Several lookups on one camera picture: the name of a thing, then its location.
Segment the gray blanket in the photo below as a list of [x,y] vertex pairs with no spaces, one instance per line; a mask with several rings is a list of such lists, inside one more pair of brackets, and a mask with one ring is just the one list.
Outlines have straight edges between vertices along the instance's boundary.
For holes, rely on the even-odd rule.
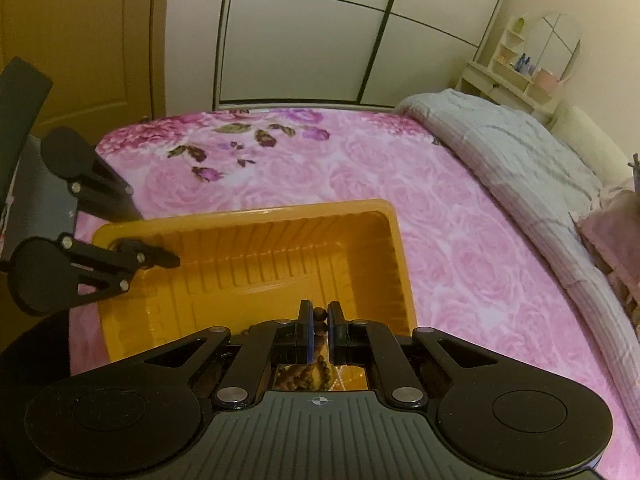
[[453,90],[411,96],[396,111],[452,149],[540,250],[593,332],[640,436],[640,344],[570,215],[589,210],[597,177],[524,112]]

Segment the yellow bin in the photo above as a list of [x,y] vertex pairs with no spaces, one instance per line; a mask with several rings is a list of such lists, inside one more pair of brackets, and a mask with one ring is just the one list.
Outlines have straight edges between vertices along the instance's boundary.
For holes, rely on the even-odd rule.
[[111,361],[213,325],[239,333],[296,318],[300,300],[340,301],[346,319],[416,326],[398,220],[385,200],[300,205],[107,224],[94,244],[138,238],[180,256],[140,270],[98,304]]

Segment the green bottle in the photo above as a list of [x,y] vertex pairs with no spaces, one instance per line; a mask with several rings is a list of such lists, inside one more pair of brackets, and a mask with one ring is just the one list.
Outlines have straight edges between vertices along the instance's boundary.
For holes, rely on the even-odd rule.
[[524,18],[521,16],[513,24],[513,31],[516,34],[520,34],[522,32],[522,27],[524,27]]

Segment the pink floral bedsheet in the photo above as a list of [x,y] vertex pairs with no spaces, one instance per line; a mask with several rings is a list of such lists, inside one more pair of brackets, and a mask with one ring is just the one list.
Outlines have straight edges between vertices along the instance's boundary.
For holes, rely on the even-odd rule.
[[[409,118],[346,110],[212,112],[136,124],[97,147],[145,218],[385,198],[418,323],[585,384],[614,433],[598,471],[640,478],[640,444],[596,343],[544,261],[460,161]],[[81,216],[89,240],[103,222]],[[70,318],[72,372],[107,362],[95,305]]]

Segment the white wall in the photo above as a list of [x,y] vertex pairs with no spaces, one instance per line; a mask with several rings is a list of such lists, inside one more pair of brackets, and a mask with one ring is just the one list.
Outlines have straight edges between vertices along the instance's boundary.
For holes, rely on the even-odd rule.
[[164,85],[168,116],[211,110],[222,0],[167,0]]
[[504,0],[481,61],[510,15],[558,10],[574,15],[584,37],[566,96],[626,155],[640,152],[640,0]]

